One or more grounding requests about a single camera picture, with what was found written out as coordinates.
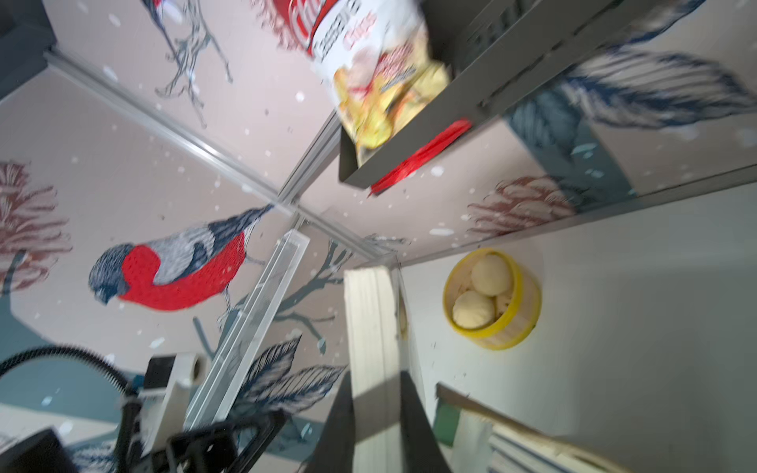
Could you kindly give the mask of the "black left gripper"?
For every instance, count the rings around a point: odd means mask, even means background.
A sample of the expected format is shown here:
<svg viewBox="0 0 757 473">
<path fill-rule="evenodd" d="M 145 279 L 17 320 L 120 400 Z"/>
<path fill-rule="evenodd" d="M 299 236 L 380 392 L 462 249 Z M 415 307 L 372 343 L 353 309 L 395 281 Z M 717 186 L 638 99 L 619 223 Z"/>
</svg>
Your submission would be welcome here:
<svg viewBox="0 0 757 473">
<path fill-rule="evenodd" d="M 281 410 L 175 434 L 131 472 L 250 472 L 288 422 Z"/>
</svg>

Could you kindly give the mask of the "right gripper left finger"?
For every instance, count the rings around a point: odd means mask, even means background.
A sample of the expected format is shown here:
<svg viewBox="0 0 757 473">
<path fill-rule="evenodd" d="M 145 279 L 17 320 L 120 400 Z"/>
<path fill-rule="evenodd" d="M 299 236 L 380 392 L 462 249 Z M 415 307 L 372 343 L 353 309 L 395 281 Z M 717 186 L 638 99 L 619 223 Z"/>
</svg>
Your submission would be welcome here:
<svg viewBox="0 0 757 473">
<path fill-rule="evenodd" d="M 351 372 L 343 376 L 305 473 L 352 473 L 356 443 Z"/>
</svg>

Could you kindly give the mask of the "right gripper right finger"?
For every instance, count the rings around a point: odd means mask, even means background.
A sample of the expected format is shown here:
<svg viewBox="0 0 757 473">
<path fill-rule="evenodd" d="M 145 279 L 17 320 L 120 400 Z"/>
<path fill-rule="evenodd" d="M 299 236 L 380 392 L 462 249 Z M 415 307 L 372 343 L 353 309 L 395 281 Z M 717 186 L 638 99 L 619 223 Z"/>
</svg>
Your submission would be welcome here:
<svg viewBox="0 0 757 473">
<path fill-rule="evenodd" d="M 451 473 L 409 372 L 400 373 L 400 401 L 405 471 Z"/>
</svg>

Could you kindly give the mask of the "white-paged book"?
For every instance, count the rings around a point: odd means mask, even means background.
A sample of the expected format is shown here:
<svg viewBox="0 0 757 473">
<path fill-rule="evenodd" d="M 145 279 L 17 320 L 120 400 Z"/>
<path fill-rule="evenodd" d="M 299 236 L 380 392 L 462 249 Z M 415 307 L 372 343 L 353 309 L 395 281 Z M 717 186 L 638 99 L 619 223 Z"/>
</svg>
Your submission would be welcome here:
<svg viewBox="0 0 757 473">
<path fill-rule="evenodd" d="M 355 418 L 355 472 L 402 472 L 400 349 L 392 274 L 384 266 L 344 275 Z"/>
</svg>

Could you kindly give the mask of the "burlap canvas Christmas bag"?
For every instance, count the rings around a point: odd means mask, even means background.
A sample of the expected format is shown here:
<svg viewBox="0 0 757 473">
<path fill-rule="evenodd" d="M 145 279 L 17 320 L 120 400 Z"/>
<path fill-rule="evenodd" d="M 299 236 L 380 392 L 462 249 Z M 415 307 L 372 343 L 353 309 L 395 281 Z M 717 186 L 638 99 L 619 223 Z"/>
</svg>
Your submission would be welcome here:
<svg viewBox="0 0 757 473">
<path fill-rule="evenodd" d="M 445 384 L 435 438 L 453 472 L 625 472 L 618 463 L 536 431 Z"/>
</svg>

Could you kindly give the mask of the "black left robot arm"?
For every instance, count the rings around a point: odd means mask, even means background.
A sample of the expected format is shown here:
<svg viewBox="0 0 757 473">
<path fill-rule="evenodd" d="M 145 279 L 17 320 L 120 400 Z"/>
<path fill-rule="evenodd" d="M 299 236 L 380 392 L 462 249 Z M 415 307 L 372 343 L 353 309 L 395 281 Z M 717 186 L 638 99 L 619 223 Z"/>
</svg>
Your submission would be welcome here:
<svg viewBox="0 0 757 473">
<path fill-rule="evenodd" d="M 250 472 L 285 426 L 281 411 L 226 421 L 173 436 L 166 447 L 120 461 L 114 446 L 65 449 L 56 433 L 41 431 L 1 453 L 3 472 Z"/>
</svg>

